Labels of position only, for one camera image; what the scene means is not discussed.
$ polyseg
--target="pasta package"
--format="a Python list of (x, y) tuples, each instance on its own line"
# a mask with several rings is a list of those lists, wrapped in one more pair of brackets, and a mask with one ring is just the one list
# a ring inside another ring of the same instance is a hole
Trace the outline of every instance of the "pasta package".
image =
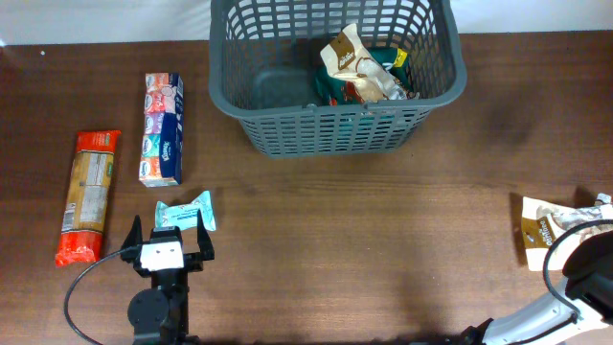
[(108, 189), (113, 175), (119, 130), (80, 132), (56, 266), (100, 259)]

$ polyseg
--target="light blue candy wrapper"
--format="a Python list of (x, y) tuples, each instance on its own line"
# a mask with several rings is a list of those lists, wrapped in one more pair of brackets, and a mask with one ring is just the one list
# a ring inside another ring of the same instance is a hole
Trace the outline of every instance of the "light blue candy wrapper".
[(181, 231), (195, 227), (198, 221), (198, 211), (202, 212), (204, 227), (209, 231), (215, 231), (215, 215), (209, 191), (204, 191), (186, 205), (168, 206), (158, 201), (155, 207), (155, 226), (178, 226)]

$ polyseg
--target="white wall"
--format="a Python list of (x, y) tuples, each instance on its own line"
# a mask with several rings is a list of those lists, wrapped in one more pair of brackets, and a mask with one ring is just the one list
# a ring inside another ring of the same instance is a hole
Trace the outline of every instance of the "white wall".
[[(613, 30), (613, 0), (451, 4), (461, 33)], [(208, 39), (210, 12), (210, 0), (0, 0), (0, 45)]]

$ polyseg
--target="wood grain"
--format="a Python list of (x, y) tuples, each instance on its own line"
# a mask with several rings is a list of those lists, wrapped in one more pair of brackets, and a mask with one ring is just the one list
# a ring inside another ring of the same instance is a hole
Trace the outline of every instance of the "wood grain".
[[(216, 260), (190, 276), (191, 331), (205, 339), (457, 334), (540, 296), (540, 274), (515, 240), (521, 196), (588, 206), (613, 193), (613, 34), (461, 39), (463, 96), (404, 147), (287, 160), (256, 152), (215, 108), (205, 42), (3, 48), (0, 343), (80, 343), (61, 304), (85, 265), (57, 269), (54, 254), (76, 133), (87, 129), (123, 132), (106, 252), (134, 215), (152, 227), (157, 200), (213, 192)], [(137, 180), (144, 73), (154, 71), (178, 71), (186, 85), (185, 183), (176, 188)], [(147, 287), (111, 262), (77, 288), (71, 313), (101, 342), (131, 343), (126, 308)]]

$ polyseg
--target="candy wrapper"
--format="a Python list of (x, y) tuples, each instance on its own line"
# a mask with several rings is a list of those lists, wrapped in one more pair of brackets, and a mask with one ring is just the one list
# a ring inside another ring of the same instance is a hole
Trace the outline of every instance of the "candy wrapper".
[(56, 253), (56, 266), (100, 259), (119, 130), (80, 132)]
[(209, 191), (204, 191), (194, 201), (186, 205), (168, 206), (164, 202), (158, 201), (155, 208), (155, 226), (178, 226), (181, 230), (195, 227), (198, 211), (202, 213), (204, 227), (209, 231), (215, 231), (215, 216)]
[[(549, 247), (571, 228), (586, 221), (613, 219), (613, 206), (609, 195), (599, 194), (595, 205), (574, 209), (524, 197), (521, 230), (526, 246), (528, 269), (531, 271), (542, 270)], [(594, 226), (583, 229), (569, 237), (553, 254), (549, 269), (562, 269), (566, 260), (583, 241), (611, 230), (613, 230), (611, 225)]]

